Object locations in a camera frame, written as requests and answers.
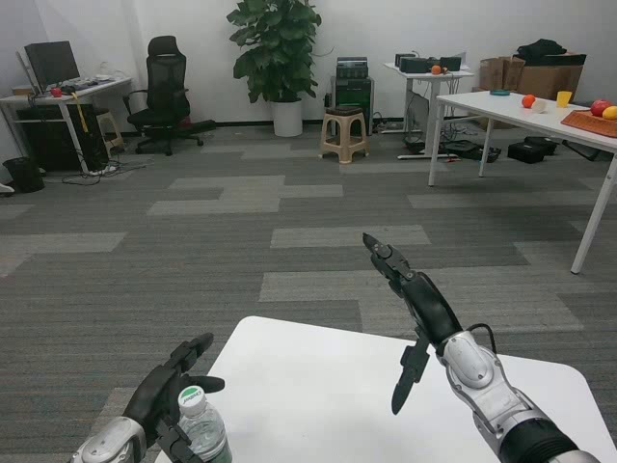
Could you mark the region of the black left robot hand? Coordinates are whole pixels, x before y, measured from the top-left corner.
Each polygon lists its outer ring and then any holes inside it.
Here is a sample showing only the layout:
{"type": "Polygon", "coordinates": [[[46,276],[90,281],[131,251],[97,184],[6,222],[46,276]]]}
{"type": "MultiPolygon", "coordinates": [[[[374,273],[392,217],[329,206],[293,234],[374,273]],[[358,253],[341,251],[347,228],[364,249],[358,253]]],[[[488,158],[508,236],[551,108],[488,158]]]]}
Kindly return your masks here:
{"type": "Polygon", "coordinates": [[[211,346],[214,336],[205,333],[182,342],[167,362],[155,367],[130,398],[123,415],[139,424],[145,432],[143,450],[153,445],[172,462],[200,462],[190,445],[192,441],[179,426],[180,411],[177,399],[187,387],[200,387],[213,394],[225,387],[225,381],[214,376],[192,376],[189,370],[211,346]]]}

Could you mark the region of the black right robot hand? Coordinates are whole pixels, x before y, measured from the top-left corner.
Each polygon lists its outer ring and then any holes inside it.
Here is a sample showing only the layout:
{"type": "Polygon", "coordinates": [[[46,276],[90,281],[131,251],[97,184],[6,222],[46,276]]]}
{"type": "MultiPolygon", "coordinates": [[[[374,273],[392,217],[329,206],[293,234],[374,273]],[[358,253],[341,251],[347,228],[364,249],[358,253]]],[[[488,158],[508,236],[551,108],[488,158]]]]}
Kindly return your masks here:
{"type": "Polygon", "coordinates": [[[411,268],[407,259],[394,247],[364,233],[362,242],[370,252],[376,270],[384,276],[390,289],[401,298],[416,323],[417,341],[405,348],[400,365],[401,376],[394,388],[391,410],[398,414],[413,385],[418,383],[429,361],[428,348],[443,348],[445,340],[463,328],[443,295],[423,272],[411,268]]]}

